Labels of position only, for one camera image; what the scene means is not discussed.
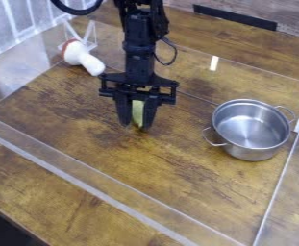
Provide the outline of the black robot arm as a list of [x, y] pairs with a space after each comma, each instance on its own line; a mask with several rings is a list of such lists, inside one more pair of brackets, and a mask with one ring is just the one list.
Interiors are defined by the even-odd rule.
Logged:
[[169, 34], [169, 19], [162, 0], [115, 0], [125, 32], [122, 43], [126, 66], [123, 73], [103, 73], [99, 78], [99, 95], [117, 102], [119, 123], [127, 126], [135, 118], [134, 103], [142, 102], [139, 128], [151, 127], [157, 109], [162, 104], [177, 104], [179, 83], [159, 77], [154, 63], [162, 61], [155, 55], [155, 43]]

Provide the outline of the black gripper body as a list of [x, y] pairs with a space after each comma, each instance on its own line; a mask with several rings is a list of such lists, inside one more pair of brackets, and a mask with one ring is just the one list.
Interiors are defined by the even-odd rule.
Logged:
[[179, 83], [155, 74], [155, 48], [131, 47], [125, 52], [125, 71], [99, 76], [99, 95], [114, 98], [119, 106], [130, 106], [134, 101], [149, 100], [153, 100], [157, 106], [174, 105]]

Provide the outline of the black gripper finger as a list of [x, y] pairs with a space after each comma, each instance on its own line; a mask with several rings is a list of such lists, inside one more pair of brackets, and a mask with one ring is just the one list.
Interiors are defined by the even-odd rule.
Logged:
[[151, 97], [147, 99], [143, 107], [143, 126], [142, 128], [147, 130], [151, 127], [157, 109], [159, 107], [159, 99], [157, 97]]
[[127, 94], [117, 92], [115, 101], [119, 123], [123, 126], [127, 126], [131, 122], [133, 117], [133, 100], [130, 99]]

